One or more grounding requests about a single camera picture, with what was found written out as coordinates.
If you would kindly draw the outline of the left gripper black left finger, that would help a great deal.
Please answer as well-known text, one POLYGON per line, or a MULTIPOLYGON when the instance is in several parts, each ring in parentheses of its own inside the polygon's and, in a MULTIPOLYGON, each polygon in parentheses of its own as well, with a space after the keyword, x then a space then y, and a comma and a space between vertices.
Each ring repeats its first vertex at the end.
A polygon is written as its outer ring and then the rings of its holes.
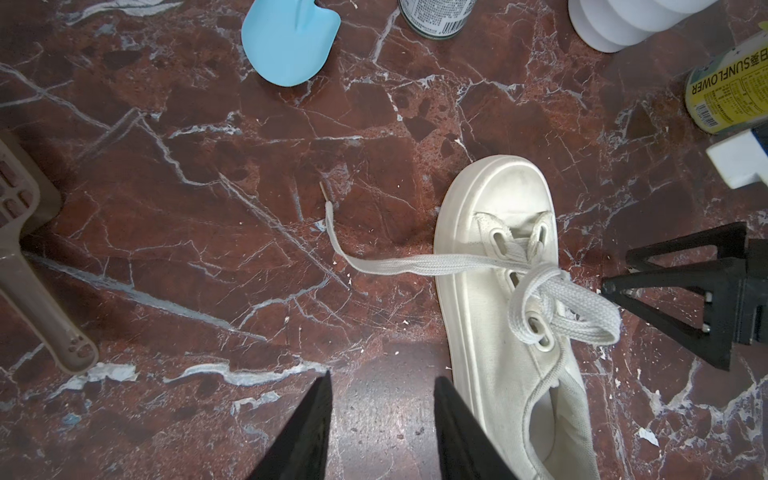
POLYGON ((332 419, 331 372, 315 379, 248 479, 324 479, 332 419))

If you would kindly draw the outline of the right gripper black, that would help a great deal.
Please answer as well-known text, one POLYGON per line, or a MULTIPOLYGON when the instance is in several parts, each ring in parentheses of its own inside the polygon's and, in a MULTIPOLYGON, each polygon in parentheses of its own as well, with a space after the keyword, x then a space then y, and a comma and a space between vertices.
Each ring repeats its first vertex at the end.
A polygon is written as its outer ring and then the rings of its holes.
POLYGON ((602 295, 728 371, 734 345, 767 343, 767 240, 747 233, 734 222, 631 249, 641 272, 605 278, 602 295))

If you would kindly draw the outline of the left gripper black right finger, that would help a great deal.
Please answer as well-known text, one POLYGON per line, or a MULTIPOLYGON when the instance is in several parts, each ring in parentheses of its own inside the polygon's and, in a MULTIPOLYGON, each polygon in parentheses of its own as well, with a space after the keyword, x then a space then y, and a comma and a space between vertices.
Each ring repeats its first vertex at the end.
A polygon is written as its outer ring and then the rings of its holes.
POLYGON ((446 377, 435 381, 434 419, 442 479, 516 479, 446 377))

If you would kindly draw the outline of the cream white sneaker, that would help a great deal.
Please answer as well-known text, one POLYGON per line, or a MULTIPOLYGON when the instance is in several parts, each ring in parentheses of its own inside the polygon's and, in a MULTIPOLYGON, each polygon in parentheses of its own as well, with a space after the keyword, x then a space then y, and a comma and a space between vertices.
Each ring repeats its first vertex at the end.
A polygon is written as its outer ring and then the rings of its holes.
MULTIPOLYGON (((554 207, 531 162, 494 155, 464 168, 438 214, 434 250, 526 261, 528 241, 544 239, 558 259, 554 207)), ((519 273, 481 268, 437 278, 454 385, 513 474, 520 479, 595 479, 599 475, 586 389, 570 340, 554 334, 528 302, 537 341, 508 322, 519 273)))

